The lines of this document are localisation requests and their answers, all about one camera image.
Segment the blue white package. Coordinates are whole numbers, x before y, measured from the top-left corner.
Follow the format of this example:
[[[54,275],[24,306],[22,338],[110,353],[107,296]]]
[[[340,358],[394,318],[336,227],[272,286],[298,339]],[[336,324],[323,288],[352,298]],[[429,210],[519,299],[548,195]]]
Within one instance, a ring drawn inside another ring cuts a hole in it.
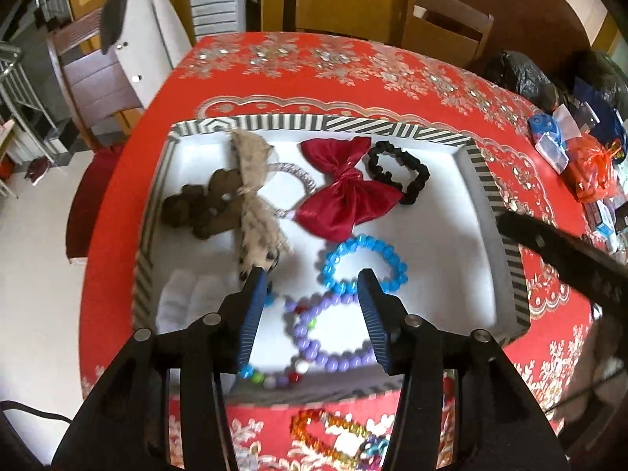
[[[570,160],[566,142],[581,136],[571,112],[561,104],[551,115],[540,113],[529,117],[528,128],[534,149],[557,174],[561,174]]]

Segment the metal stair railing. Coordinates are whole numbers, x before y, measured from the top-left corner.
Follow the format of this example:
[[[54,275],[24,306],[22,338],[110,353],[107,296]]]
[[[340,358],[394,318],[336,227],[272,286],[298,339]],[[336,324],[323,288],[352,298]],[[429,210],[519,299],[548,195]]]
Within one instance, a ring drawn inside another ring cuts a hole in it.
[[[17,0],[1,22],[1,106],[15,121],[15,161],[46,157],[56,165],[67,153],[60,141],[63,128],[46,109],[37,83],[27,72],[27,46],[16,43],[22,33],[36,29],[39,7],[35,1]]]

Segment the red floral tablecloth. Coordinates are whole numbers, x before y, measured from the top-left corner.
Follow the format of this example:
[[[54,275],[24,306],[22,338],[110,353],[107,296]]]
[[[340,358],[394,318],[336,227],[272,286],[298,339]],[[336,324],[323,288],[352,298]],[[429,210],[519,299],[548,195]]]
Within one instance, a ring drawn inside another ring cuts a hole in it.
[[[574,235],[588,229],[586,216],[561,177],[534,150],[528,118],[531,103],[473,73],[431,57],[365,40],[330,35],[272,32],[220,34],[202,39],[170,72],[124,146],[104,196],[89,249],[80,322],[83,383],[94,387],[131,336],[132,289],[142,218],[157,161],[172,126],[186,120],[252,114],[309,114],[381,119],[458,132],[479,141],[504,207],[539,218]],[[297,210],[301,183],[273,172],[260,197]],[[273,375],[245,365],[245,386],[262,393],[294,387],[320,366],[331,378],[375,363],[371,344],[348,356],[323,350],[314,329],[326,310],[353,305],[350,294],[364,268],[397,294],[409,283],[409,267],[393,246],[357,233],[331,252],[320,272],[323,298],[313,304],[277,296],[281,315],[291,316],[288,337],[297,348],[287,372]],[[592,309],[556,270],[519,247],[530,325],[504,346],[549,422],[563,426],[560,398],[574,385],[593,322]],[[338,470],[340,455],[318,455],[290,434],[290,417],[316,405],[349,421],[390,427],[397,390],[367,398],[305,405],[257,406],[230,402],[228,419],[238,461],[247,470]]]

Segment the red satin bow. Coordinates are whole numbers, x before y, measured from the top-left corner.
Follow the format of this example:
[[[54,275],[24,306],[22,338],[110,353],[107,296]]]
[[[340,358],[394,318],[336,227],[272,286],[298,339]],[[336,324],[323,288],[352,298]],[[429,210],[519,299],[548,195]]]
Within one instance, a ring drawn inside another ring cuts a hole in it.
[[[358,136],[350,141],[312,138],[302,141],[303,157],[331,183],[316,190],[297,208],[295,221],[311,234],[341,243],[356,225],[386,215],[401,199],[396,188],[366,180],[356,169],[371,148],[371,139]]]

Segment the wooden chair behind table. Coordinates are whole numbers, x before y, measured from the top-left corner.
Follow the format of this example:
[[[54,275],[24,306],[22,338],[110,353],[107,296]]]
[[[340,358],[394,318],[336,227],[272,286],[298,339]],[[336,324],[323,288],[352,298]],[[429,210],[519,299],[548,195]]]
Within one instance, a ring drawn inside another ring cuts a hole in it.
[[[374,40],[466,67],[494,17],[459,0],[296,0],[298,30]]]

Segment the dark round wooden table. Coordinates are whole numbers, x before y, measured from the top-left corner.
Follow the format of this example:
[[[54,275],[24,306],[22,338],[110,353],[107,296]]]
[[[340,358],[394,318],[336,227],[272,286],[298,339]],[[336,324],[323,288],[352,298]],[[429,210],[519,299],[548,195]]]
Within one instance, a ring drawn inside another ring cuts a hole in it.
[[[477,75],[504,50],[523,53],[552,73],[573,53],[590,47],[583,24],[566,0],[459,1],[494,17],[482,57],[468,67]]]

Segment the white fluffy scrunchie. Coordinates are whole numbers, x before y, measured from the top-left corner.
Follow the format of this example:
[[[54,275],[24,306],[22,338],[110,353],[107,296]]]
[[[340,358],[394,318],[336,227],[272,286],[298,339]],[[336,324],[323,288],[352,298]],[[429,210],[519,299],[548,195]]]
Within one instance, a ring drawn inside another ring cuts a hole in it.
[[[239,291],[241,286],[234,277],[175,269],[157,303],[154,322],[157,333],[186,329],[208,312],[217,312],[224,298]]]

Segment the red plastic bag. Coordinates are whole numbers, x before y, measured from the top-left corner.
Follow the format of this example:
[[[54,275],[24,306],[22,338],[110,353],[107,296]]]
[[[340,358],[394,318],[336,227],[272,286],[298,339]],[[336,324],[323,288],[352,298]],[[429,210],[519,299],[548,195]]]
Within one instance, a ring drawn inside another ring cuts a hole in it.
[[[621,192],[611,156],[594,136],[571,138],[565,149],[568,164],[561,177],[578,202],[592,203]]]

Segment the white jacket on chair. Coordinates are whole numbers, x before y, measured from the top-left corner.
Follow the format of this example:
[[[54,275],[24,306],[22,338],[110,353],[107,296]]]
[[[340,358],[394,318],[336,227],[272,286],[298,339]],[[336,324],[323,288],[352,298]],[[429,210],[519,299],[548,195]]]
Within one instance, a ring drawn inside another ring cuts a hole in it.
[[[101,52],[116,54],[143,108],[192,49],[170,0],[106,0],[99,36]]]

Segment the black plastic bag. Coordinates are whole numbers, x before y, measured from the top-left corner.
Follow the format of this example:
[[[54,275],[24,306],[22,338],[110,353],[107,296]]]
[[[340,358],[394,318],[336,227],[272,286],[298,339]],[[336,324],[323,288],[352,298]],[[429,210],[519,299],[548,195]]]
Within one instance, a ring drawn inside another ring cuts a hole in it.
[[[556,85],[523,53],[502,51],[489,61],[484,74],[487,80],[518,94],[547,114],[561,103]]]

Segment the black scrunchie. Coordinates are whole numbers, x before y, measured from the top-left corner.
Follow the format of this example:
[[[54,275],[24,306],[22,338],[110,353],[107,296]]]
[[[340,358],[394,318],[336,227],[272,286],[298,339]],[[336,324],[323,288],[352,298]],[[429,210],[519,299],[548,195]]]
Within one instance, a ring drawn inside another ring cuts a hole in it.
[[[430,179],[426,164],[390,141],[377,141],[371,146],[366,169],[373,180],[395,188],[401,194],[399,203],[405,206],[417,201]]]

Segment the brown leopard hair bow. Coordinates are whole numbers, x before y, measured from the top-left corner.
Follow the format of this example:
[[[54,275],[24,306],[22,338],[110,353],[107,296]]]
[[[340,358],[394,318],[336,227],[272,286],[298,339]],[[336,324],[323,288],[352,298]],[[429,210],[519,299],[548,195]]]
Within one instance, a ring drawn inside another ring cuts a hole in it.
[[[161,220],[172,228],[190,228],[201,240],[238,232],[239,278],[247,279],[253,268],[275,269],[288,244],[274,210],[259,196],[272,146],[243,129],[231,131],[230,138],[237,166],[215,170],[205,186],[184,185],[163,201]]]

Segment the striped white tray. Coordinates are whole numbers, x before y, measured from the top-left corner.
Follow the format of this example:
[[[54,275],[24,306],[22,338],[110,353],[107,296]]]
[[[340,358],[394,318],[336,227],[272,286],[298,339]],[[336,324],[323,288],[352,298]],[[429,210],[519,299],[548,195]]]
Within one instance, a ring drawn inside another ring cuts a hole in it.
[[[172,126],[157,161],[142,218],[132,289],[132,327],[155,330],[161,290],[175,269],[197,274],[219,274],[238,279],[235,231],[207,241],[158,222],[167,196],[184,184],[209,181],[220,167],[235,166],[229,132],[243,129],[263,137],[274,147],[272,162],[294,163],[313,174],[317,185],[324,175],[314,172],[300,152],[309,138],[348,141],[369,136],[372,142],[390,141],[427,161],[430,179],[414,205],[393,208],[389,214],[362,223],[357,233],[383,240],[409,267],[409,283],[394,296],[409,314],[423,317],[444,332],[468,336],[485,329],[501,345],[526,333],[530,310],[522,255],[517,243],[501,236],[496,216],[504,207],[496,181],[478,146],[479,141],[458,132],[428,129],[381,119],[309,114],[252,114],[186,120]],[[311,304],[323,298],[323,259],[331,252],[329,241],[315,237],[296,222],[280,222],[288,251],[269,273],[268,283],[277,296]],[[264,309],[250,354],[251,365],[261,372],[287,372],[297,348],[288,337],[288,323],[280,302]],[[323,350],[347,355],[364,352],[367,328],[359,305],[326,310],[314,329]],[[400,376],[388,376],[374,363],[361,371],[348,370],[331,378],[315,366],[300,385],[262,392],[262,386],[233,383],[226,399],[257,406],[305,405],[367,398],[398,390]]]

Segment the wooden chair red cushion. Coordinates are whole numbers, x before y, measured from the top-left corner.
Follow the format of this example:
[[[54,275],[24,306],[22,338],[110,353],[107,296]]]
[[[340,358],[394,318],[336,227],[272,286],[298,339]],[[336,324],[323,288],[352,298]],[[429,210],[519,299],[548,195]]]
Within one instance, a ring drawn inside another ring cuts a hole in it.
[[[87,259],[91,237],[119,161],[122,147],[105,147],[93,126],[117,113],[142,107],[113,51],[96,49],[71,62],[62,56],[99,34],[102,10],[91,11],[46,37],[52,70],[79,136],[94,152],[73,197],[68,215],[65,249],[69,261]]]

